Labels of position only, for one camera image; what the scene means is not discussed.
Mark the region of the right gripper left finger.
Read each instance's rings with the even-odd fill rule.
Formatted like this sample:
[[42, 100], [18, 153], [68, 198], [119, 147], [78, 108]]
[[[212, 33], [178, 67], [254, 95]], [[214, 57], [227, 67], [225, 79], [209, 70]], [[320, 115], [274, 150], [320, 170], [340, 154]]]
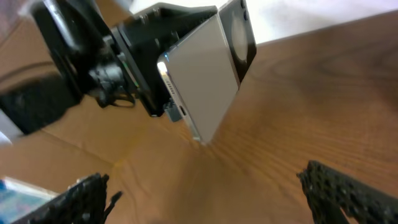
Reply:
[[64, 193], [51, 199], [12, 224], [104, 224], [123, 193], [107, 199], [109, 175], [95, 173], [77, 180]]

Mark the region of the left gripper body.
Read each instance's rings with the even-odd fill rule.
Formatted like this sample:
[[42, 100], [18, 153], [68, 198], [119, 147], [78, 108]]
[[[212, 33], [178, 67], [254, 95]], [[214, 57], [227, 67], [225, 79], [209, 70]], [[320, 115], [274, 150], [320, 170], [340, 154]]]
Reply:
[[108, 27], [95, 2], [91, 24], [101, 34], [103, 48], [90, 75], [97, 87], [91, 91], [105, 108], [119, 101], [133, 107], [139, 100], [149, 116], [160, 117], [171, 96], [156, 64], [158, 58], [193, 29], [217, 13], [216, 6], [184, 7], [157, 3], [114, 27]]

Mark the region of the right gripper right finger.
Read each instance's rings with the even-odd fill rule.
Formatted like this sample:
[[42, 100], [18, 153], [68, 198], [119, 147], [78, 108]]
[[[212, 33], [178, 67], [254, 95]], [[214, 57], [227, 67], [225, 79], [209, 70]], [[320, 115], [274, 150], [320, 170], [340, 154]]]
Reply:
[[318, 161], [297, 174], [315, 223], [397, 224], [397, 199]]

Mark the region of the black flip smartphone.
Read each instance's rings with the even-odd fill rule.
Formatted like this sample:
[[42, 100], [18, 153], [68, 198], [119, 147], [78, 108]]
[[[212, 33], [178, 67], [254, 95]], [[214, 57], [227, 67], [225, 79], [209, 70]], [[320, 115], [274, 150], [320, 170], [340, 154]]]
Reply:
[[246, 1], [232, 0], [159, 56], [160, 77], [194, 140], [213, 139], [256, 53]]

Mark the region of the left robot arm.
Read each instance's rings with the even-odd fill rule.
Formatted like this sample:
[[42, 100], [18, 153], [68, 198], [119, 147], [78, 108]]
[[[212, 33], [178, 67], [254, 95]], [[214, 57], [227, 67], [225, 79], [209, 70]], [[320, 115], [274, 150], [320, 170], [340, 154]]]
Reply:
[[102, 108], [140, 102], [148, 115], [161, 116], [172, 99], [155, 67], [159, 55], [217, 9], [158, 4], [113, 26], [95, 1], [31, 1], [23, 11], [49, 59], [1, 77], [1, 110], [28, 135], [58, 121], [87, 95]]

